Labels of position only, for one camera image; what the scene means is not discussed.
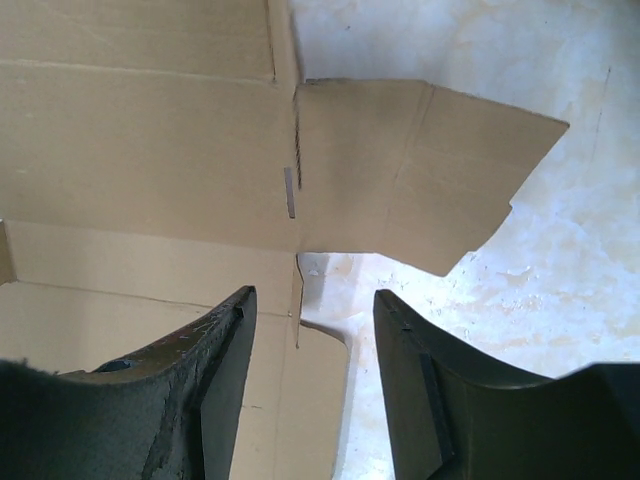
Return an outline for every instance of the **cardboard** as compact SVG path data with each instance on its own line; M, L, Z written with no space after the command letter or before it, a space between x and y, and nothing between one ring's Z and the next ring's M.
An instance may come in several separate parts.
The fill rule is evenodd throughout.
M292 25L286 0L0 4L0 355L90 369L256 285L239 479L333 468L347 352L299 326L296 254L444 275L567 128L420 81L304 83Z

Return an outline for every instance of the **speckled surface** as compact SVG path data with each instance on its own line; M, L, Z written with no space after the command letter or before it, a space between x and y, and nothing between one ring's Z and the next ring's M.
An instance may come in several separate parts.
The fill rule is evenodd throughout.
M308 78L420 78L571 123L513 212L446 278L307 254L303 316L352 347L335 478L390 479L373 292L503 360L559 376L640 360L640 3L293 0Z

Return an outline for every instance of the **white surface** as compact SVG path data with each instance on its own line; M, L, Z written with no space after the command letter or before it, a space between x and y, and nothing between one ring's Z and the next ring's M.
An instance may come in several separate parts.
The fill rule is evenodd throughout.
M538 373L640 360L640 3L292 1L308 78L421 78L571 123L505 224L446 278L374 255L303 258L303 316L352 346L335 478L393 478L378 288Z

